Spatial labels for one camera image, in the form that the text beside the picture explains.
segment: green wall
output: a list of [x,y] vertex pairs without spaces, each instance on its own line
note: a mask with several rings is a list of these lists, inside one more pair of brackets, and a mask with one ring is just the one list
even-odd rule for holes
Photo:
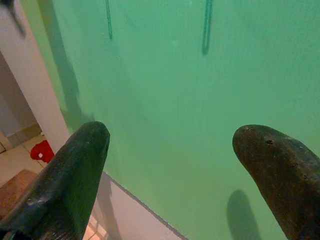
[[70,131],[109,128],[106,173],[191,240],[285,239],[232,137],[263,124],[320,154],[320,1],[22,5]]

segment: tiled floor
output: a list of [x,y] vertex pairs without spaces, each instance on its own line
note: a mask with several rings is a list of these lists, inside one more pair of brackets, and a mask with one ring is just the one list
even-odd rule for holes
[[[31,149],[45,139],[44,136],[39,135],[0,154],[0,187],[23,169],[38,174],[46,167],[47,163],[30,158]],[[90,226],[87,226],[83,240],[100,240],[100,238]]]

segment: red object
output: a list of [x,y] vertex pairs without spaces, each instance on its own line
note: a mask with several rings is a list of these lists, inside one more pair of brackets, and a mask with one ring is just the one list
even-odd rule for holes
[[45,163],[49,163],[54,156],[55,154],[52,151],[47,140],[44,140],[36,144],[30,152],[30,157],[32,159],[42,160]]

